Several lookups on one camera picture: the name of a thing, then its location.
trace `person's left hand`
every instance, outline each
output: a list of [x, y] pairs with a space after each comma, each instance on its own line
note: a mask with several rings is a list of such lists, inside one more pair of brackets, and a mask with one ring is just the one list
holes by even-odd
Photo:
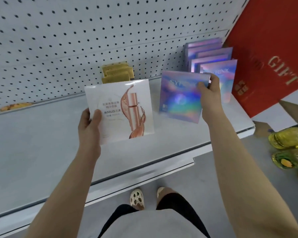
[[100, 156], [99, 129], [98, 125], [102, 119], [102, 112], [97, 109], [94, 112], [93, 119], [90, 120], [89, 109], [82, 113], [78, 125], [79, 150], [98, 158]]

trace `white box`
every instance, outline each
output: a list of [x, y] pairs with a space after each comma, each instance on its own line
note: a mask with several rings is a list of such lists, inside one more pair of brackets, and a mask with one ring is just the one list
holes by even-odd
[[153, 134], [153, 115], [148, 80], [86, 86], [91, 118], [102, 112], [100, 144]]

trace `floor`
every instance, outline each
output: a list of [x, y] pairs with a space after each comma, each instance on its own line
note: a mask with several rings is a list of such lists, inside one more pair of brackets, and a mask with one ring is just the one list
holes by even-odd
[[[274, 149], [264, 138], [250, 136], [242, 139], [271, 183], [289, 205], [298, 221], [298, 173], [281, 170], [270, 159]], [[195, 165], [140, 187], [144, 194], [146, 209], [155, 209], [156, 190], [168, 186], [182, 194], [204, 222], [211, 237], [234, 238], [217, 183], [213, 153], [195, 158]], [[79, 231], [79, 238], [97, 237], [104, 223], [116, 207], [128, 203], [130, 191], [87, 206]], [[22, 237], [24, 232], [12, 235]]]

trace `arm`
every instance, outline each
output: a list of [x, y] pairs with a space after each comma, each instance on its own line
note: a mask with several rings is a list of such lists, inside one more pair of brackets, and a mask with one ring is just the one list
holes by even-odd
[[76, 238], [94, 167], [100, 156], [98, 125], [101, 112], [90, 122], [89, 110], [78, 125], [79, 149], [61, 181], [28, 228], [26, 238]]
[[298, 238], [298, 224], [285, 201], [243, 146], [222, 104], [219, 78], [199, 83], [202, 116], [209, 126], [215, 168], [228, 218], [238, 238]]

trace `plastic bottle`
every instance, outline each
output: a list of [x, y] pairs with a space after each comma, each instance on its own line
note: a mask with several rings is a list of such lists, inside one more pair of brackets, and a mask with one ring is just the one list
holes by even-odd
[[270, 134], [268, 140], [272, 146], [278, 149], [298, 146], [298, 127], [291, 127]]
[[273, 154], [272, 160], [282, 169], [298, 168], [298, 148], [277, 152]]

